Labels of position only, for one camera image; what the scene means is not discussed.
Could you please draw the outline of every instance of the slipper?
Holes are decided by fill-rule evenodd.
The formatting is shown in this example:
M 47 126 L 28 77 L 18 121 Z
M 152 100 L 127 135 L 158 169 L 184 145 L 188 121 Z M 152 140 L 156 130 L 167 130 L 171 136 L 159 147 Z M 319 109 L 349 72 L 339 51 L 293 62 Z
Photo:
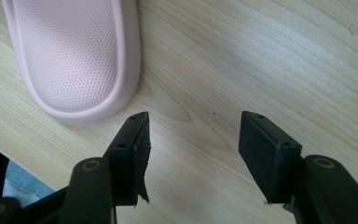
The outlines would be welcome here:
M 62 122 L 93 122 L 133 96 L 141 51 L 135 0 L 2 0 L 23 80 Z

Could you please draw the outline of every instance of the light wooden surface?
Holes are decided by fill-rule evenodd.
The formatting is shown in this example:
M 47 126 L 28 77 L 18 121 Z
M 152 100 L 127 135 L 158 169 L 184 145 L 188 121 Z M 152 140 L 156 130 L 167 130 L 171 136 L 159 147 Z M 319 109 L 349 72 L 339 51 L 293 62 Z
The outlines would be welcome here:
M 151 204 L 120 223 L 294 223 L 267 205 L 238 153 L 242 110 L 269 117 L 358 180 L 358 1 L 138 1 L 142 74 L 131 103 L 97 123 L 45 115 L 21 80 L 0 3 L 0 151 L 59 189 L 149 111 Z

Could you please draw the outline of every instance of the black mechanical arm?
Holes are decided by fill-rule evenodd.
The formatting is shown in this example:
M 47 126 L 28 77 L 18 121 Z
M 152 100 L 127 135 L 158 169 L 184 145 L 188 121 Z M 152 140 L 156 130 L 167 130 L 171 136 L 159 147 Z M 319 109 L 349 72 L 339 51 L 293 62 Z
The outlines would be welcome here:
M 145 170 L 150 154 L 147 112 L 129 117 L 101 158 L 79 162 L 67 188 L 21 208 L 0 198 L 0 224 L 117 223 L 116 206 L 149 202 Z
M 268 118 L 242 112 L 239 151 L 269 203 L 290 203 L 297 223 L 358 224 L 358 184 L 331 158 L 301 158 L 301 145 Z

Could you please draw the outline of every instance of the wooden floor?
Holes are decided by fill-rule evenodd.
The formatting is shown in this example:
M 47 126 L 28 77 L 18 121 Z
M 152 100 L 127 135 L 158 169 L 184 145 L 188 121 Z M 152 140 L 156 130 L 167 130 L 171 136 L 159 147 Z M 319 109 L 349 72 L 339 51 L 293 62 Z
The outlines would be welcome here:
M 55 189 L 148 111 L 151 203 L 119 223 L 295 223 L 267 205 L 238 153 L 241 111 L 263 114 L 358 181 L 358 1 L 137 1 L 141 80 L 118 114 L 61 124 L 21 79 L 0 2 L 0 151 Z

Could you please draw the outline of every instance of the wood grain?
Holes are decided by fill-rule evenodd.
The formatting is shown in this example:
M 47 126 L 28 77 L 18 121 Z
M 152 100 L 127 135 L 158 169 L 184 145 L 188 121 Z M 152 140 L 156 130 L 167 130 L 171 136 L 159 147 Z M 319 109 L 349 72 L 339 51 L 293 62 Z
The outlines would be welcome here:
M 112 118 L 61 124 L 21 80 L 0 3 L 0 151 L 50 186 L 101 156 L 124 120 L 149 111 L 151 204 L 120 223 L 294 223 L 266 205 L 238 153 L 242 110 L 269 117 L 303 154 L 358 180 L 358 1 L 138 1 L 141 81 Z

